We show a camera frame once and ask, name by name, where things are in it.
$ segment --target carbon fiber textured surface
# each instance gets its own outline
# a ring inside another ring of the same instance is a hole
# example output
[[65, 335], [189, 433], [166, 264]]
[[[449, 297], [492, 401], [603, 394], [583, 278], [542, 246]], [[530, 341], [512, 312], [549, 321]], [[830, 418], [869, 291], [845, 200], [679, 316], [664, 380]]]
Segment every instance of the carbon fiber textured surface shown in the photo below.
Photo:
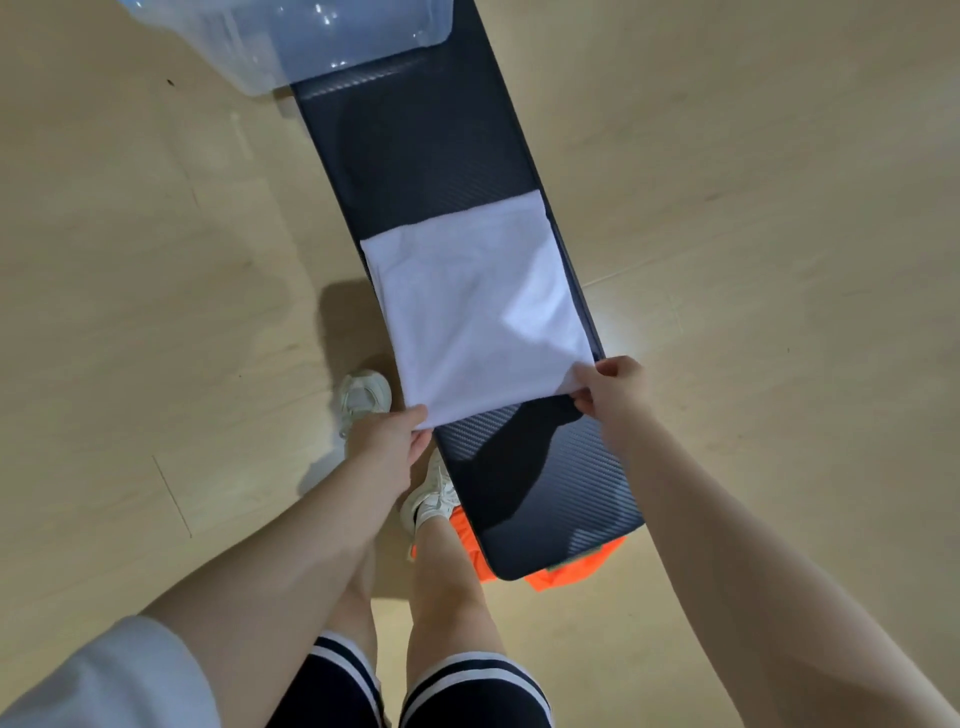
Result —
[[[360, 240], [399, 225], [542, 191], [472, 0], [456, 0], [453, 32], [439, 46], [293, 89], [361, 257]], [[600, 358], [549, 202], [547, 214]], [[500, 578], [554, 566], [643, 523], [596, 423], [569, 398], [478, 415], [438, 428], [436, 437]]]

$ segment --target translucent storage box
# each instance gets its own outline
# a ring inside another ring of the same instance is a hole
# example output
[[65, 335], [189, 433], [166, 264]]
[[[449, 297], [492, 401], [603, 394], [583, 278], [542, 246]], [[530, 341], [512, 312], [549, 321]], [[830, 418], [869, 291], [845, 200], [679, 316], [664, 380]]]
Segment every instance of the translucent storage box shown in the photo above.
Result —
[[453, 0], [120, 0], [251, 96], [446, 40]]

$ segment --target person's right arm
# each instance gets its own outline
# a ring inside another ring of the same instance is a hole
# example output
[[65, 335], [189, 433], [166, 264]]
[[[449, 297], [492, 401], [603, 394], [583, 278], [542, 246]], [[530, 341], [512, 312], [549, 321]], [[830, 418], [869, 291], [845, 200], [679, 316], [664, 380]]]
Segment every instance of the person's right arm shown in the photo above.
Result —
[[825, 572], [703, 470], [660, 425], [629, 357], [582, 366], [674, 591], [744, 724], [960, 726], [960, 716]]

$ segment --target white sleeve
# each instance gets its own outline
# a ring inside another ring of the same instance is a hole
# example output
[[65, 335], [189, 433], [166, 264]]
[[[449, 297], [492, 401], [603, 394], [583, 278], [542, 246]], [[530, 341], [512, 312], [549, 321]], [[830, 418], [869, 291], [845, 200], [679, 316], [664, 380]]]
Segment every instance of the white sleeve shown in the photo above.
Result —
[[206, 677], [177, 635], [127, 617], [0, 716], [0, 728], [220, 728]]

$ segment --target shoe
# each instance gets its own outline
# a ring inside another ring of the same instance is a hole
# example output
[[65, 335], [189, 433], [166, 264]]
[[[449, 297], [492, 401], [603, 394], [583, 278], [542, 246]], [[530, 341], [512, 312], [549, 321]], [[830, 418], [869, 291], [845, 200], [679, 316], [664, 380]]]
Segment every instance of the shoe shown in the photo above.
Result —
[[435, 449], [430, 455], [426, 478], [423, 484], [411, 492], [400, 506], [400, 522], [411, 536], [420, 528], [420, 524], [434, 516], [450, 518], [453, 509], [460, 505], [460, 498], [453, 490], [453, 481], [446, 471], [440, 451]]
[[340, 436], [347, 439], [357, 420], [372, 412], [389, 412], [393, 403], [390, 382], [379, 372], [362, 369], [344, 377], [338, 389]]

